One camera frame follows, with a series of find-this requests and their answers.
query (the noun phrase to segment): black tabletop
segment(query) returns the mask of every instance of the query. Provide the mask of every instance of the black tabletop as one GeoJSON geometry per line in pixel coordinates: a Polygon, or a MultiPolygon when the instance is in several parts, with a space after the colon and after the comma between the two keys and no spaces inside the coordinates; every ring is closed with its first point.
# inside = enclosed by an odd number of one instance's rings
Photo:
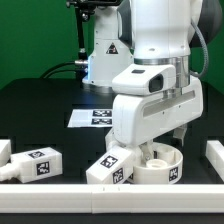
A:
{"type": "MultiPolygon", "coordinates": [[[[179,184],[223,184],[205,157],[206,142],[224,144],[224,95],[203,83],[204,112],[188,124],[184,147],[172,132],[156,141],[178,147],[184,155],[179,184]]],[[[87,92],[66,79],[20,79],[0,91],[0,139],[10,139],[12,151],[52,147],[63,154],[63,175],[32,184],[86,183],[85,170],[105,152],[108,128],[67,128],[73,109],[112,108],[114,95],[87,92]]],[[[20,184],[16,179],[5,181],[20,184]]],[[[0,223],[223,223],[222,214],[1,214],[0,223]]]]}

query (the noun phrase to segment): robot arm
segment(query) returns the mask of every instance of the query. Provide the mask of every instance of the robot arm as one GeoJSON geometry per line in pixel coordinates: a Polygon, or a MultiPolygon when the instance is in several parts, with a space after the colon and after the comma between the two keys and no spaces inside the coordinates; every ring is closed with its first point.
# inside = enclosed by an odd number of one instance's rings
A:
{"type": "Polygon", "coordinates": [[[132,43],[134,63],[113,79],[118,95],[108,152],[87,170],[88,183],[123,183],[130,175],[138,184],[181,178],[182,154],[153,139],[201,116],[201,83],[188,61],[191,20],[200,21],[204,1],[126,0],[118,8],[124,27],[122,10],[130,7],[131,35],[119,33],[132,43]]]}

